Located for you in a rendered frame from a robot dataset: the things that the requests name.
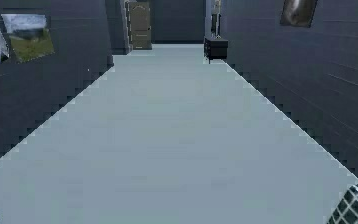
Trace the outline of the green landscape framed picture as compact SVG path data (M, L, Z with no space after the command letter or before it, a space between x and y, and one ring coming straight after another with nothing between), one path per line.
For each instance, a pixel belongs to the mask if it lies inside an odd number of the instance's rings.
M19 63L55 52L45 15L2 14L2 19Z

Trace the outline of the tan room door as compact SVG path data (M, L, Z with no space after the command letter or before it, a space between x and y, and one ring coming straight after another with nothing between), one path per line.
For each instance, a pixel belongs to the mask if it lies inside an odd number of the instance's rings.
M148 2L130 2L131 44L136 50L151 50L150 7Z

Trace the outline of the pale floor lamp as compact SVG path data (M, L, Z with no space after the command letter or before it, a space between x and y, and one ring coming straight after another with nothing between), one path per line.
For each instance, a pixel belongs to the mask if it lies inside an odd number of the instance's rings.
M219 36L219 19L221 12L221 0L213 0L211 7L211 36Z

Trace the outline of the black side table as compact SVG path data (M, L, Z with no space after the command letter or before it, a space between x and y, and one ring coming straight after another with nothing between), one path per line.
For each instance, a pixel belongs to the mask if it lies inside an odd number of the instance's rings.
M204 38L204 56L212 61L227 58L228 41L223 38Z

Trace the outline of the dark grey framed picture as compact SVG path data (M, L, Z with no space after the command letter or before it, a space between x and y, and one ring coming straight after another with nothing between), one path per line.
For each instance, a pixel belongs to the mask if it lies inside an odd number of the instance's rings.
M317 2L318 0L285 0L280 24L310 28Z

